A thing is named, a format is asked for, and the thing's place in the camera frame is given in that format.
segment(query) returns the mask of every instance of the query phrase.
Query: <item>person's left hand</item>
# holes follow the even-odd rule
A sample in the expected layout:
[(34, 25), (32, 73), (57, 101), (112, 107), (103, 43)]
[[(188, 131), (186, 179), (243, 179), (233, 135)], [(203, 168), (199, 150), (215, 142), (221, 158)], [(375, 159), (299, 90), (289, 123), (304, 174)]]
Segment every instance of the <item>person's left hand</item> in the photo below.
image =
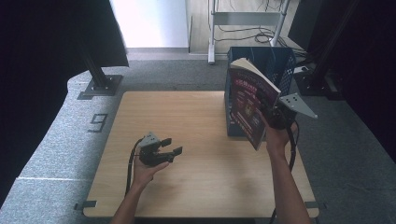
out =
[[(136, 155), (139, 155), (140, 147), (136, 149)], [(149, 167), (145, 165), (139, 156), (134, 157), (134, 181), (131, 188), (143, 190), (146, 185), (154, 178), (154, 175), (169, 165), (169, 161), (163, 162), (157, 166)]]

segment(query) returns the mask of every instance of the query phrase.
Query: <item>black curtain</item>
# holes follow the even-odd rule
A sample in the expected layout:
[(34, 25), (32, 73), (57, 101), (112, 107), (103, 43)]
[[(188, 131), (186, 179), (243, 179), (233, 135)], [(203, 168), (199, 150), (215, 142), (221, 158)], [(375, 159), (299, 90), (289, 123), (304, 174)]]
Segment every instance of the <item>black curtain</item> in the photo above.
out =
[(76, 36), (100, 67), (128, 66), (120, 29), (104, 0), (0, 3), (0, 203), (87, 67)]

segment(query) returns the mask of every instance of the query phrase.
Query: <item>book cover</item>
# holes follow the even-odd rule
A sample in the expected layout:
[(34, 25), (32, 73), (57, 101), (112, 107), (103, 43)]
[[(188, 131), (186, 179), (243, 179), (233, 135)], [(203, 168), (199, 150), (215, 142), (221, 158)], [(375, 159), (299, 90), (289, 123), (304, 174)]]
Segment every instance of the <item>book cover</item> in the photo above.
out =
[(264, 107), (274, 107), (280, 90), (246, 59), (231, 63), (231, 117), (258, 150), (265, 135)]

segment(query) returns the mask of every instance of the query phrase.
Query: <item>wooden table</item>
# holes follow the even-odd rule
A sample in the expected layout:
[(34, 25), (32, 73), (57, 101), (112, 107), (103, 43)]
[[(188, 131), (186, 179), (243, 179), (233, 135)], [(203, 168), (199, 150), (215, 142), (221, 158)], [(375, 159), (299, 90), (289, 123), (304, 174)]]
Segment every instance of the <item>wooden table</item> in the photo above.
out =
[[(244, 137), (228, 137), (223, 91), (125, 92), (87, 201), (87, 217), (112, 217), (126, 185), (134, 143), (154, 132), (183, 153), (144, 190), (137, 217), (270, 217), (274, 207), (265, 143), (255, 151)], [(314, 202), (299, 153), (293, 169), (305, 202)], [(318, 209), (308, 209), (311, 217)]]

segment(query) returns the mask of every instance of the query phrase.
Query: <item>white wall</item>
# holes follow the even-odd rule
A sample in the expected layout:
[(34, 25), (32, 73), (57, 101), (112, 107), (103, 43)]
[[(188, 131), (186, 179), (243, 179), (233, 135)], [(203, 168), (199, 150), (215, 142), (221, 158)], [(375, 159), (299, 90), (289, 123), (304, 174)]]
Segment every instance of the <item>white wall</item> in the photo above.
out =
[(186, 0), (110, 0), (125, 48), (187, 48)]

